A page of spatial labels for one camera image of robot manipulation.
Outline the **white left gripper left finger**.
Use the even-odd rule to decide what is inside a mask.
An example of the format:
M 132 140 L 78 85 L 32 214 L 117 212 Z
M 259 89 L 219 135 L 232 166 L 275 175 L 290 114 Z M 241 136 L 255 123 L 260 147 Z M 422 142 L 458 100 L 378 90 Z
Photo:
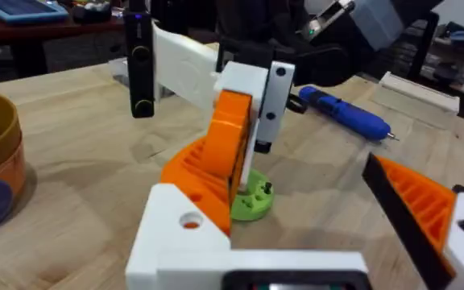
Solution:
M 157 267 L 165 255 L 230 248 L 230 239 L 174 184 L 156 184 L 126 265 L 126 287 L 157 289 Z

